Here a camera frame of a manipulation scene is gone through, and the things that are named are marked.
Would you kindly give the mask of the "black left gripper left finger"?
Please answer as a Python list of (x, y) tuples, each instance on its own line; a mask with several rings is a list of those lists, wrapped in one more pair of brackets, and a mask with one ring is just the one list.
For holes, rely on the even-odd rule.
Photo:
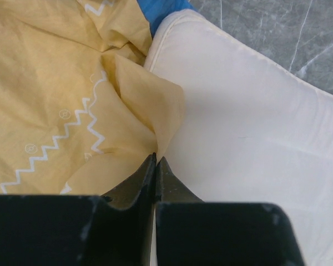
[(156, 164), (101, 196), (0, 195), (0, 265), (149, 265)]

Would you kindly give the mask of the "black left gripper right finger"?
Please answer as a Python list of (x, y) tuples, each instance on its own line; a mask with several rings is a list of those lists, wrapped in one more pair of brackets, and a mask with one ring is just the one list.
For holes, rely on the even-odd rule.
[(204, 202), (172, 172), (156, 168), (159, 265), (304, 265), (292, 225), (275, 204)]

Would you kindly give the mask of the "cream pillow with bear print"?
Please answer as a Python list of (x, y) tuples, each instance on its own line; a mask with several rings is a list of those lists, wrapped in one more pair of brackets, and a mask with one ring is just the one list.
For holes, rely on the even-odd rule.
[(280, 206), (305, 263), (333, 265), (333, 95), (189, 9), (161, 22), (145, 68), (184, 90), (177, 178), (206, 201)]

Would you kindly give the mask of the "blue and yellow pillowcase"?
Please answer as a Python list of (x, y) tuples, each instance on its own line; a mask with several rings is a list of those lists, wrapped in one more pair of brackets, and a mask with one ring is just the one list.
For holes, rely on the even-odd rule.
[(0, 1), (0, 194), (101, 195), (185, 113), (180, 86), (143, 67), (188, 1)]

